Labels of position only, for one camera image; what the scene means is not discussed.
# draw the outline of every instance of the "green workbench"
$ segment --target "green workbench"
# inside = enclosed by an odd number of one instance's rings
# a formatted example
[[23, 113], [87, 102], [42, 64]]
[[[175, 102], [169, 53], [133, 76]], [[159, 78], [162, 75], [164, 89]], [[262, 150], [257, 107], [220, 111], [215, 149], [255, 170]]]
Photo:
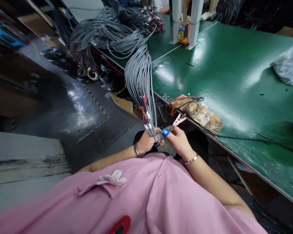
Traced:
[[[259, 132], [293, 148], [293, 86], [270, 67], [293, 38], [202, 22], [197, 46], [187, 50], [170, 43], [172, 20], [162, 19], [166, 31], [148, 41], [159, 97], [167, 103], [181, 94], [204, 97], [204, 104], [221, 116], [220, 135], [264, 139]], [[127, 60], [104, 53], [125, 67]], [[210, 137], [293, 202], [291, 151], [274, 143]]]

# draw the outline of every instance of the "red wire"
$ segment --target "red wire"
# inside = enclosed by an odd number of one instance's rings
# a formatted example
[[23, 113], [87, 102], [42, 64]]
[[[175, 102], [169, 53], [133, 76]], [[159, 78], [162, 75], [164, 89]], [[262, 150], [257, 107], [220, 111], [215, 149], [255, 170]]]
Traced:
[[143, 101], [147, 111], [147, 97], [146, 96], [143, 96]]
[[170, 108], [170, 105], [172, 104], [172, 102], [174, 102], [174, 101], [176, 101], [176, 100], [187, 99], [187, 98], [198, 98], [198, 97], [190, 96], [190, 97], [180, 97], [180, 98], [176, 98], [176, 99], [172, 100], [172, 101], [169, 103], [169, 108]]
[[[95, 49], [93, 49], [92, 47], [90, 47], [94, 52], [96, 52], [101, 58], [103, 58]], [[118, 71], [120, 74], [122, 74], [123, 76], [125, 74], [121, 73], [119, 70], [117, 70], [112, 64], [110, 64], [105, 58], [103, 58], [105, 60], [105, 62], [107, 62], [109, 65], [112, 66], [112, 68], [114, 68], [116, 71]]]

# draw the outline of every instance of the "pink clip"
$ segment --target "pink clip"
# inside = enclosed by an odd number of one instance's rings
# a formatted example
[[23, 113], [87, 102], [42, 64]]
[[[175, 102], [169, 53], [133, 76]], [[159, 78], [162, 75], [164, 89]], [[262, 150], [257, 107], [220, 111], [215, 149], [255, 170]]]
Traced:
[[175, 122], [173, 123], [173, 126], [176, 127], [178, 124], [184, 122], [186, 120], [186, 117], [184, 118], [180, 118], [181, 114], [178, 115], [177, 119], [175, 120]]

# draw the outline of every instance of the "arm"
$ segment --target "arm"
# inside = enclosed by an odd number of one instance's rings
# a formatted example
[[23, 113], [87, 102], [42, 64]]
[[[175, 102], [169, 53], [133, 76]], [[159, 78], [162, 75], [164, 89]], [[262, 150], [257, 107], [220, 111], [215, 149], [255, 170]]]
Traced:
[[169, 14], [169, 6], [161, 8], [159, 12], [162, 14]]
[[[152, 136], [149, 136], [149, 133], [147, 131], [144, 131], [141, 139], [137, 143], [137, 150], [139, 154], [145, 154], [146, 152], [150, 151], [152, 146], [154, 144], [154, 138]], [[161, 140], [160, 145], [164, 144], [164, 139]], [[95, 161], [91, 163], [90, 165], [82, 168], [78, 172], [95, 172], [102, 170], [110, 165], [113, 165], [115, 163], [135, 158], [136, 155], [134, 153], [133, 146], [128, 147], [127, 149], [118, 152], [116, 154], [112, 154], [106, 158], [102, 158], [98, 161]]]
[[[195, 157], [196, 152], [191, 148], [184, 131], [180, 128], [175, 127], [173, 134], [170, 133], [167, 138], [185, 162], [189, 162]], [[224, 207], [235, 208], [255, 219], [243, 199], [201, 157], [187, 167], [195, 182], [216, 197]]]

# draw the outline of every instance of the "bracelet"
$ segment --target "bracelet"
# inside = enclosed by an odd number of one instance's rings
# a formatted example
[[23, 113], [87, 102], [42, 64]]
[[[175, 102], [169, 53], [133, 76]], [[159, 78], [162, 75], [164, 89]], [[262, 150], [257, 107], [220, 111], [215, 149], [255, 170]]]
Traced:
[[199, 155], [198, 155], [198, 153], [196, 153], [195, 157], [194, 157], [191, 161], [189, 161], [189, 162], [185, 162], [185, 161], [184, 161], [184, 163], [185, 163], [186, 165], [192, 164], [192, 163], [194, 163], [195, 160], [198, 159], [198, 157], [199, 157]]
[[133, 145], [133, 150], [134, 150], [134, 154], [138, 157], [138, 158], [142, 158], [144, 156], [144, 154], [139, 154], [138, 149], [137, 149], [137, 143], [135, 143]]

